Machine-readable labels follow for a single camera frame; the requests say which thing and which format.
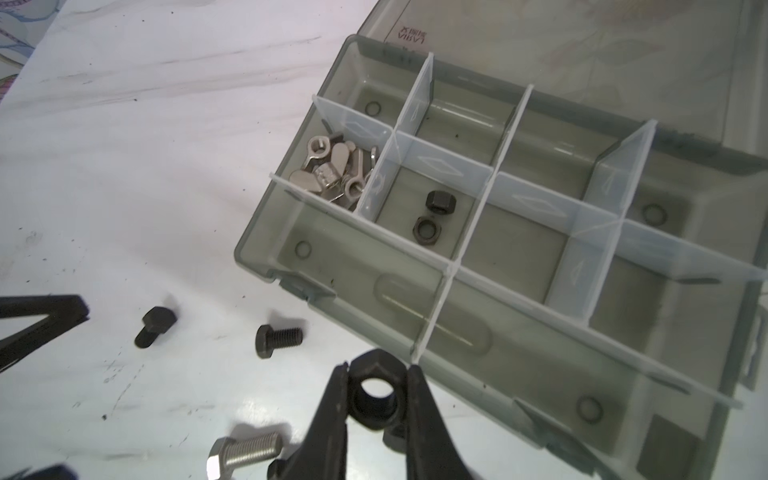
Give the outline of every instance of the black flange nut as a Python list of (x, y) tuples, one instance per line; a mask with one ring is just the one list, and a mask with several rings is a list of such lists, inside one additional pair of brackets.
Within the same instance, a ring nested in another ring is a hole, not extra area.
[[(354, 359), (349, 364), (349, 414), (371, 430), (398, 425), (406, 413), (406, 375), (406, 366), (381, 349)], [(384, 380), (392, 393), (371, 396), (362, 387), (367, 379)]]
[(419, 217), (413, 225), (413, 238), (419, 245), (434, 245), (440, 237), (440, 224), (429, 217)]
[(456, 210), (456, 197), (443, 190), (433, 190), (427, 194), (427, 208), (437, 215), (450, 215)]

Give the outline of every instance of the black pliers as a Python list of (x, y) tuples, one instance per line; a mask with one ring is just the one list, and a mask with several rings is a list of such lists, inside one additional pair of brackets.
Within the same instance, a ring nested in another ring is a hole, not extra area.
[[(392, 393), (384, 398), (369, 395), (362, 388), (367, 379), (384, 380)], [(409, 480), (472, 480), (422, 369), (417, 365), (406, 368), (381, 349), (333, 369), (304, 442), (288, 459), (274, 460), (267, 478), (344, 480), (348, 415), (371, 430), (384, 430), (384, 443), (406, 454)]]

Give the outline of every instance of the compartment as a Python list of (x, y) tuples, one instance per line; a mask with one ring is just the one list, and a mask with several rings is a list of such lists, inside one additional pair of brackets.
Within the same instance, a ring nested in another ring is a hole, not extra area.
[(319, 94), (394, 127), (425, 58), (367, 38), (350, 37)]
[(607, 262), (604, 252), (612, 253), (617, 220), (589, 204), (499, 174), (462, 265), (564, 314), (581, 316), (589, 296), (599, 291), (601, 262)]
[(752, 263), (768, 215), (765, 160), (711, 145), (688, 150), (650, 151), (627, 218)]
[[(666, 431), (688, 435), (669, 444), (670, 448), (687, 445), (693, 451), (681, 455), (697, 453), (707, 433), (714, 405), (711, 398), (648, 379), (537, 321), (535, 315), (457, 278), (419, 365), (432, 379), (529, 441), (554, 447), (553, 436), (564, 432), (593, 449), (600, 459), (585, 454), (577, 465), (595, 462), (598, 468), (607, 466), (626, 474), (637, 468), (644, 455), (645, 470), (655, 465), (662, 472), (679, 471), (672, 464), (680, 462), (665, 464), (663, 452), (645, 446), (647, 435), (657, 435), (659, 428), (651, 425), (658, 419), (673, 425)], [(450, 334), (456, 317), (464, 319), (467, 330), (490, 332), (488, 348), (482, 353), (457, 348)], [(530, 419), (521, 420), (520, 402), (541, 421), (536, 428), (526, 428)], [(542, 434), (542, 423), (550, 435)], [(552, 450), (557, 455), (558, 449)], [(566, 462), (579, 459), (576, 449), (566, 450), (575, 457), (563, 458)]]
[(547, 108), (541, 97), (531, 95), (501, 171), (581, 199), (595, 160), (620, 138), (572, 123), (569, 112)]
[(595, 329), (584, 328), (585, 325), (583, 323), (577, 323), (571, 317), (564, 316), (549, 306), (535, 302), (463, 266), (457, 269), (454, 278), (456, 281), (463, 282), (485, 295), (510, 306), (512, 309), (523, 312), (532, 319), (536, 319), (546, 326), (585, 344), (590, 349), (595, 349), (624, 365), (630, 366), (638, 372), (642, 372), (646, 377), (651, 378), (659, 385), (686, 394), (700, 392), (729, 407), (741, 407), (741, 402), (738, 400), (724, 395), (714, 388), (706, 386), (696, 379), (664, 365), (656, 359), (650, 358), (634, 349), (629, 349)]
[(491, 164), (522, 90), (503, 90), (490, 78), (485, 83), (476, 74), (467, 75), (431, 59), (424, 66), (421, 80), (429, 89), (419, 89), (417, 98), (428, 105), (425, 110), (409, 111), (407, 118), (404, 115), (403, 130), (481, 164)]
[[(341, 132), (345, 141), (353, 141), (363, 150), (365, 159), (370, 157), (371, 148), (374, 146), (378, 147), (379, 152), (384, 150), (386, 142), (392, 136), (392, 128), (388, 125), (325, 98), (313, 95), (312, 99), (313, 108), (310, 109), (302, 130), (278, 170), (281, 177), (290, 179), (294, 171), (303, 167), (310, 154), (308, 143), (316, 135), (327, 136)], [(349, 156), (349, 161), (352, 161), (352, 155)]]
[(381, 275), (414, 286), (411, 301), (430, 305), (446, 263), (280, 177), (235, 251), (238, 263), (406, 358), (423, 322), (376, 295)]
[[(397, 131), (376, 165), (357, 213), (412, 242), (416, 220), (430, 217), (441, 232), (429, 249), (451, 258), (491, 174), (486, 165)], [(435, 215), (426, 208), (432, 190), (456, 197), (453, 214)]]
[(717, 389), (741, 304), (765, 270), (632, 220), (590, 327)]

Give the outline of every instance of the small metal parts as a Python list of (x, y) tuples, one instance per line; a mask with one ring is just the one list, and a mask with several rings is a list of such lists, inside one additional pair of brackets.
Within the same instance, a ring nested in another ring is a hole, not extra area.
[(426, 206), (436, 215), (450, 215), (456, 210), (456, 197), (443, 190), (433, 190), (427, 194)]
[(378, 101), (370, 101), (364, 110), (369, 117), (378, 117), (382, 113), (382, 105)]
[(305, 260), (307, 258), (310, 258), (310, 255), (312, 255), (312, 244), (310, 242), (306, 241), (306, 240), (301, 240), (293, 248), (293, 252), (301, 260)]
[(208, 480), (227, 480), (236, 468), (271, 460), (283, 450), (283, 437), (274, 432), (248, 440), (222, 437), (210, 448), (205, 470)]
[(164, 306), (156, 306), (147, 312), (141, 321), (144, 322), (144, 328), (136, 335), (134, 345), (145, 349), (176, 323), (176, 314)]
[(317, 135), (310, 138), (310, 141), (306, 144), (306, 149), (306, 160), (304, 161), (304, 165), (302, 165), (301, 169), (309, 169), (309, 171), (312, 171), (312, 169), (316, 166), (314, 162), (322, 160), (328, 155), (328, 153), (330, 153), (331, 139), (325, 135)]
[(599, 423), (603, 419), (603, 406), (598, 400), (589, 395), (579, 397), (576, 401), (576, 414), (590, 425)]
[(669, 218), (667, 211), (659, 204), (646, 205), (643, 207), (642, 213), (643, 221), (652, 227), (661, 227)]
[(268, 359), (273, 350), (299, 346), (302, 341), (304, 332), (300, 328), (275, 330), (271, 325), (262, 325), (256, 332), (256, 354)]
[(362, 150), (356, 149), (352, 154), (352, 165), (349, 174), (344, 177), (344, 194), (352, 201), (357, 201), (366, 186), (366, 178), (362, 166)]
[[(450, 215), (456, 210), (456, 197), (443, 190), (427, 194), (427, 209), (433, 214)], [(419, 245), (434, 245), (440, 237), (440, 224), (431, 217), (419, 217), (413, 225), (413, 237)]]
[(342, 208), (354, 210), (379, 158), (379, 147), (371, 147), (370, 162), (355, 142), (344, 140), (342, 132), (316, 135), (306, 146), (307, 156), (300, 170), (288, 181)]
[(429, 217), (419, 217), (413, 225), (413, 237), (419, 245), (434, 245), (440, 237), (440, 225)]

